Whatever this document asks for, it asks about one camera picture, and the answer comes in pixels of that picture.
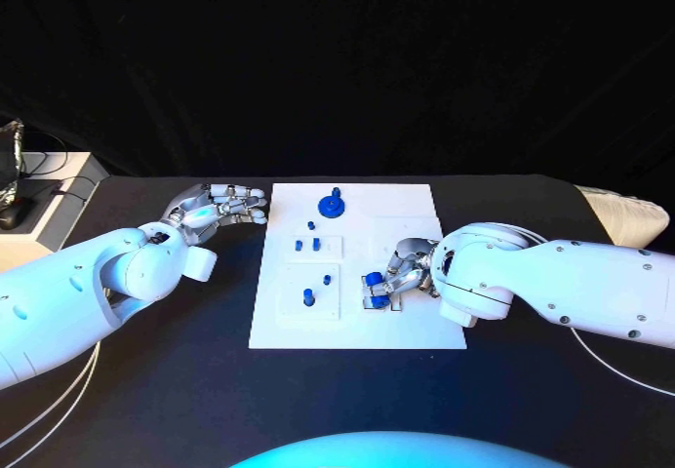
blue knob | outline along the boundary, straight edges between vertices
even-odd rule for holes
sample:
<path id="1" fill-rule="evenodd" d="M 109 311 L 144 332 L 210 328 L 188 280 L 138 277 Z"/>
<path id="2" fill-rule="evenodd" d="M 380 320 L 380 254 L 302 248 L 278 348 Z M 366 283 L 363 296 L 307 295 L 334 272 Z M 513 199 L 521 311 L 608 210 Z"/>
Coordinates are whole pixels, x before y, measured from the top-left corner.
<path id="1" fill-rule="evenodd" d="M 330 196 L 320 199 L 318 212 L 324 217 L 337 217 L 344 212 L 344 201 L 340 198 L 340 189 L 337 187 L 333 188 Z"/>
<path id="2" fill-rule="evenodd" d="M 367 287 L 377 285 L 379 283 L 383 283 L 383 277 L 382 274 L 377 271 L 373 271 L 371 273 L 367 273 L 364 275 L 364 285 Z M 389 296 L 387 295 L 376 295 L 373 296 L 369 301 L 371 302 L 371 307 L 374 309 L 382 309 L 389 305 Z"/>
<path id="3" fill-rule="evenodd" d="M 302 293 L 302 296 L 304 296 L 305 306 L 311 307 L 312 306 L 312 292 L 311 292 L 311 290 L 305 290 L 304 293 Z"/>

blue object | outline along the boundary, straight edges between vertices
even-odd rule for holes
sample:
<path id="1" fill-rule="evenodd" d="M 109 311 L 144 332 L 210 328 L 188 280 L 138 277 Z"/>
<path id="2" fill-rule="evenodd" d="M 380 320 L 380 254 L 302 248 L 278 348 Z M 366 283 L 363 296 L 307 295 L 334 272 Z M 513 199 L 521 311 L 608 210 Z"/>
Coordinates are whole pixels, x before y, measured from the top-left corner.
<path id="1" fill-rule="evenodd" d="M 344 201 L 340 198 L 340 189 L 333 188 L 328 197 L 322 197 L 318 202 L 318 212 L 324 217 L 337 217 L 344 212 Z"/>
<path id="2" fill-rule="evenodd" d="M 311 306 L 312 306 L 312 303 L 314 303 L 311 290 L 305 290 L 304 293 L 302 293 L 302 295 L 304 295 L 304 298 L 305 298 L 305 300 L 304 300 L 305 306 L 307 306 L 307 307 L 311 307 Z"/>
<path id="3" fill-rule="evenodd" d="M 464 437 L 420 432 L 353 432 L 295 442 L 260 453 L 233 468 L 562 468 L 526 453 Z"/>
<path id="4" fill-rule="evenodd" d="M 371 273 L 367 273 L 364 275 L 364 285 L 367 287 L 377 285 L 379 283 L 383 283 L 383 277 L 382 274 L 377 271 L 373 271 Z M 389 296 L 387 295 L 374 295 L 369 299 L 371 303 L 371 307 L 374 309 L 380 309 L 389 305 Z"/>

black table surface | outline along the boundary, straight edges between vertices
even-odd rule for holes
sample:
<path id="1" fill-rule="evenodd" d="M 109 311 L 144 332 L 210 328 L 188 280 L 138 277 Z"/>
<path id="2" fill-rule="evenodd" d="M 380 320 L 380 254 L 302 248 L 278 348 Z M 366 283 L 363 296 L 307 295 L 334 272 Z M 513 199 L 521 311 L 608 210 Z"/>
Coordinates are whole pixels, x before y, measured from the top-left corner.
<path id="1" fill-rule="evenodd" d="M 172 196 L 201 182 L 265 193 L 273 182 L 428 183 L 444 234 L 500 221 L 547 239 L 608 242 L 578 190 L 540 175 L 109 177 L 67 245 L 157 220 Z M 204 244 L 217 253 L 208 282 L 184 278 L 103 339 L 79 406 L 25 466 L 221 467 L 302 439 L 380 430 L 470 437 L 573 466 L 673 465 L 675 400 L 618 378 L 519 299 L 506 320 L 465 330 L 468 350 L 249 350 L 263 232 L 220 228 Z M 583 337 L 641 359 L 656 352 Z M 0 440 L 45 408 L 86 357 L 2 391 Z M 0 450 L 0 462 L 60 414 Z"/>

robotic hand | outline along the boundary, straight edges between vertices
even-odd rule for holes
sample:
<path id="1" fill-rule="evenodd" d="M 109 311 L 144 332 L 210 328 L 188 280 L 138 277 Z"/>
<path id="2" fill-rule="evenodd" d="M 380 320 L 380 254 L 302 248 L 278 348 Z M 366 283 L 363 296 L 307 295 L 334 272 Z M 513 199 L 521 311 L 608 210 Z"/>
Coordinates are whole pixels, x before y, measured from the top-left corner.
<path id="1" fill-rule="evenodd" d="M 471 327 L 506 318 L 517 295 L 553 324 L 675 348 L 673 276 L 663 253 L 545 242 L 516 226 L 474 223 L 439 242 L 400 241 L 364 297 L 383 307 L 380 298 L 418 288 L 441 297 L 439 315 Z"/>
<path id="2" fill-rule="evenodd" d="M 73 245 L 0 275 L 0 389 L 74 358 L 175 288 L 207 281 L 217 226 L 266 219 L 260 190 L 195 185 L 157 222 Z M 48 288 L 48 294 L 34 288 Z"/>

